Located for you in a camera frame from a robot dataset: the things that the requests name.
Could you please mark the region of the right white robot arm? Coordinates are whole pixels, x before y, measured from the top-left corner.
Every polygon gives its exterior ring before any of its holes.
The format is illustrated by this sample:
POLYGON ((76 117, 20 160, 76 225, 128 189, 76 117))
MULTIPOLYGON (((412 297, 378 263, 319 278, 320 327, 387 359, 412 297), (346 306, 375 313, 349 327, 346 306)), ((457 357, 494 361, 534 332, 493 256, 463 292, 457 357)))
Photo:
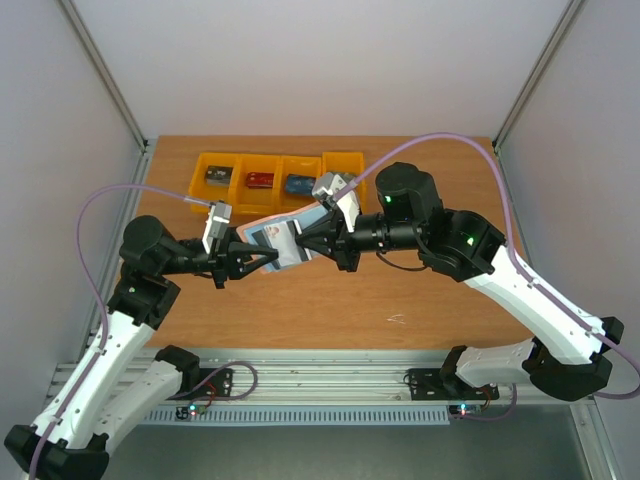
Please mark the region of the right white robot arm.
POLYGON ((533 335, 502 347, 452 348, 439 371, 451 397, 491 383, 530 383, 555 399, 576 401, 607 386, 613 365, 605 354, 621 340, 621 321, 578 308, 509 251, 488 220, 446 208, 433 177, 414 165, 396 162, 378 173, 380 213, 363 214, 347 185, 334 173, 316 181, 312 194, 328 212, 297 234, 299 246, 347 272, 357 270, 365 252, 414 250, 423 268, 484 294, 533 335))

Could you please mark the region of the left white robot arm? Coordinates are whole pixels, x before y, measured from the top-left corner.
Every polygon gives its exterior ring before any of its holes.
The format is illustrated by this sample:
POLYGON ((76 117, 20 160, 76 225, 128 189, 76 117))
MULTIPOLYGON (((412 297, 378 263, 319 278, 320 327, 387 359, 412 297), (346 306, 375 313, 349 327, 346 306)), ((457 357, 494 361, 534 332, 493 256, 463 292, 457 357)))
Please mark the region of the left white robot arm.
POLYGON ((112 394, 130 361, 158 330, 179 293, 172 274, 195 274, 222 288, 277 259, 276 250, 216 229, 211 245, 177 240, 153 216, 132 220, 120 248, 121 278, 102 309, 101 326, 62 390, 29 425, 15 425, 4 445, 32 479, 99 479, 116 446, 164 400, 213 400, 228 367, 203 371, 197 355, 161 349, 148 369, 112 394))

